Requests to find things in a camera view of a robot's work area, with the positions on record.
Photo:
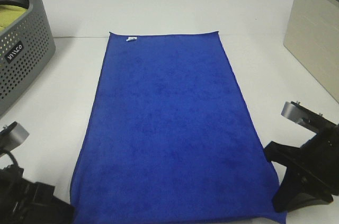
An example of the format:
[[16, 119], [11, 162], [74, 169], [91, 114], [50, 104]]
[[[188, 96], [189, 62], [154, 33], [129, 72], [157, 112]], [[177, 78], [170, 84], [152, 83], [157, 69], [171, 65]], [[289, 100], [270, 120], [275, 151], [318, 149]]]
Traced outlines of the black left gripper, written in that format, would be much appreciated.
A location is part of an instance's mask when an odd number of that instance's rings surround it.
[[71, 223], [74, 207], [53, 195], [55, 187], [32, 183], [23, 169], [1, 169], [1, 223]]

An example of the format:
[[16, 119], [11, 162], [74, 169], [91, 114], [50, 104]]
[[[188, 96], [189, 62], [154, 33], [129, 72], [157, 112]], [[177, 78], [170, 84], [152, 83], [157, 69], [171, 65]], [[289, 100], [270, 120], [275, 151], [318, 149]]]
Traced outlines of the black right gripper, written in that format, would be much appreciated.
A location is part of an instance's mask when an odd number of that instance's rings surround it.
[[268, 162], [286, 167], [272, 198], [276, 212], [328, 205], [338, 195], [338, 125], [323, 129], [301, 147], [271, 141], [264, 154]]

